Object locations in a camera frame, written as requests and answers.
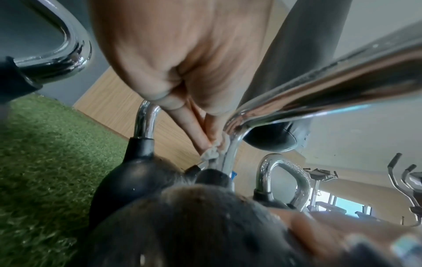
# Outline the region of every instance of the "green turf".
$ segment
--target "green turf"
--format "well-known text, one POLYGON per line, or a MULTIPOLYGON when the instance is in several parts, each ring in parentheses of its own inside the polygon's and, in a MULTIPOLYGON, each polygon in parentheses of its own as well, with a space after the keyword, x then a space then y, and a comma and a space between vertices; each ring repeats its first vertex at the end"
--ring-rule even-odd
POLYGON ((0 267, 63 266, 96 186, 127 141, 55 100, 12 103, 0 125, 0 267))

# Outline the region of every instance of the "wooden floor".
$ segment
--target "wooden floor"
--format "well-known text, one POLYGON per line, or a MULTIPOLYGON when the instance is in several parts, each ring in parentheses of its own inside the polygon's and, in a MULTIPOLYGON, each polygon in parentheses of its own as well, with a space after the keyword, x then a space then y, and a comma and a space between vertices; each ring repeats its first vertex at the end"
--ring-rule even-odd
MULTIPOLYGON (((129 138, 133 135, 136 112, 141 102, 142 98, 109 68, 74 107, 129 138)), ((200 162, 199 155, 187 135, 165 112, 161 112, 158 116, 154 139, 156 154, 169 159, 181 169, 200 162)), ((239 177, 235 179, 237 192, 245 195, 253 194, 258 164, 267 154, 269 152, 242 143, 234 167, 239 177)), ((295 151, 284 153, 284 156, 296 164, 305 163, 305 158, 295 151)))

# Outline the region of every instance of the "human hand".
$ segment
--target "human hand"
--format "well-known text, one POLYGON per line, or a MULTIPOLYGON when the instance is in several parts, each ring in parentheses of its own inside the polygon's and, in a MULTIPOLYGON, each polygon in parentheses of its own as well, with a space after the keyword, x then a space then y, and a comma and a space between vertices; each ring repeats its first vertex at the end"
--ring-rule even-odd
POLYGON ((272 1, 90 0, 90 9, 115 72, 202 154, 222 141, 259 65, 272 1))
POLYGON ((391 254, 392 244, 411 234, 422 242, 421 230, 416 227, 395 225, 376 220, 365 220, 337 212, 310 212, 269 209, 280 217, 296 238, 318 259, 330 260, 341 255, 351 236, 362 236, 386 255, 391 254))

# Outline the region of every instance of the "artificial turf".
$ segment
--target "artificial turf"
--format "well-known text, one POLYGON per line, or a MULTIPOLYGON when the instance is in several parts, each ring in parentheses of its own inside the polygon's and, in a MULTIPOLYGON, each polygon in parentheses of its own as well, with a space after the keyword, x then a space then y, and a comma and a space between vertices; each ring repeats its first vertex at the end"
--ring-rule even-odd
POLYGON ((64 266, 127 141, 56 100, 11 104, 0 125, 0 267, 64 266))

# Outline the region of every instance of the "white wipe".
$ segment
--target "white wipe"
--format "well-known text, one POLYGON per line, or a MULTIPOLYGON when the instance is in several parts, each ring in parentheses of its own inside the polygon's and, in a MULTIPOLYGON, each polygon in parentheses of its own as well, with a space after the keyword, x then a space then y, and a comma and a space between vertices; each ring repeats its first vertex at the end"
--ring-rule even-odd
POLYGON ((218 141, 214 141, 212 147, 208 148, 205 152, 201 155, 202 161, 208 161, 211 159, 218 158, 220 155, 224 155, 227 150, 229 149, 230 145, 230 138, 229 135, 223 132, 223 141, 220 143, 218 141))

